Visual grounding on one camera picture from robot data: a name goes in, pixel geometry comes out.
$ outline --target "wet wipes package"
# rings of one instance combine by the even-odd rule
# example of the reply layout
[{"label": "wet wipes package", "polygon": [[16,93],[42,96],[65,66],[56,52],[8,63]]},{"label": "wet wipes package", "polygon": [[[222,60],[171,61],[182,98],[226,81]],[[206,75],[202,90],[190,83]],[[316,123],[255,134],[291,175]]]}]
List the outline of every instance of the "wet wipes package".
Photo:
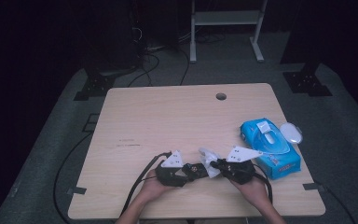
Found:
[{"label": "wet wipes package", "polygon": [[252,149],[263,152],[255,161],[271,179],[278,179],[301,170],[301,158],[292,144],[302,141],[298,128],[285,123],[278,129],[268,119],[245,121],[241,125],[241,137]]}]

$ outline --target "white metal frame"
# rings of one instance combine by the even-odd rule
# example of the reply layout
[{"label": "white metal frame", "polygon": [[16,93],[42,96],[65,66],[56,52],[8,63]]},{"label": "white metal frame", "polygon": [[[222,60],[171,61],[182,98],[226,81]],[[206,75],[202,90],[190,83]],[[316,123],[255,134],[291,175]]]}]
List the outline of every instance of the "white metal frame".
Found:
[{"label": "white metal frame", "polygon": [[260,34],[261,24],[263,23],[267,1],[263,0],[260,10],[248,11],[206,11],[197,12],[195,0],[191,6],[191,41],[190,41],[190,62],[197,61],[196,53],[196,26],[197,25],[237,25],[237,24],[253,24],[255,27],[255,35],[250,37],[255,57],[259,63],[264,62],[264,57],[258,47],[257,40]]}]

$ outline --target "blue package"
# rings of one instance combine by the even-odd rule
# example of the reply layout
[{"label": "blue package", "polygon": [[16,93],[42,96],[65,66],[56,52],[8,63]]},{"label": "blue package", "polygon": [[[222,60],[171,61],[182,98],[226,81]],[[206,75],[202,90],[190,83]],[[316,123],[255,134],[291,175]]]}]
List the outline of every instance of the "blue package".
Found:
[{"label": "blue package", "polygon": [[301,157],[281,131],[268,119],[254,119],[241,125],[241,137],[250,147],[263,152],[255,159],[271,179],[301,170]]}]

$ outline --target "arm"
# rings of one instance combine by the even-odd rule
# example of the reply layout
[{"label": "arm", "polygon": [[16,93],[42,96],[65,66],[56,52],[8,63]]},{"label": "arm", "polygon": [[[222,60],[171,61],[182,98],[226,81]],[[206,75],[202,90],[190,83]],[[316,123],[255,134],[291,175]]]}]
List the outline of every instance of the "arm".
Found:
[{"label": "arm", "polygon": [[282,216],[269,201],[264,183],[256,177],[243,185],[230,180],[230,182],[241,192],[242,196],[253,205],[269,224],[285,224]]},{"label": "arm", "polygon": [[130,203],[127,210],[123,215],[117,220],[116,224],[135,224],[138,221],[139,216],[142,213],[144,207],[151,201],[157,199],[165,191],[173,189],[173,187],[164,186],[159,181],[154,178],[156,176],[155,170],[149,171],[147,173],[144,185],[139,191],[138,195]]}]

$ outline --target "table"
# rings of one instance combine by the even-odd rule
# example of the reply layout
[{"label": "table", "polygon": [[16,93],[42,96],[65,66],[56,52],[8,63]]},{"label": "table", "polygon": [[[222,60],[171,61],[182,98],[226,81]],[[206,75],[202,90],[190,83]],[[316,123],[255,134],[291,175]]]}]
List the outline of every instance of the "table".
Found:
[{"label": "table", "polygon": [[196,11],[195,0],[191,6],[191,40],[190,40],[190,62],[197,61],[196,51],[196,26],[197,25],[255,25],[255,35],[250,37],[255,57],[259,63],[264,62],[263,54],[258,47],[258,36],[261,24],[264,20],[267,1],[263,0],[260,10],[242,11]]},{"label": "table", "polygon": [[[233,146],[246,147],[240,138],[242,123],[263,117],[277,126],[286,122],[269,84],[110,90],[77,182],[87,190],[74,194],[69,217],[118,218],[130,188],[154,156],[178,149],[184,163],[197,163],[198,150],[205,147],[226,157]],[[303,188],[313,183],[304,160],[301,169],[271,181],[274,205],[283,216],[322,215],[319,192]],[[187,183],[150,203],[141,214],[141,218],[257,216],[224,177]]]}]

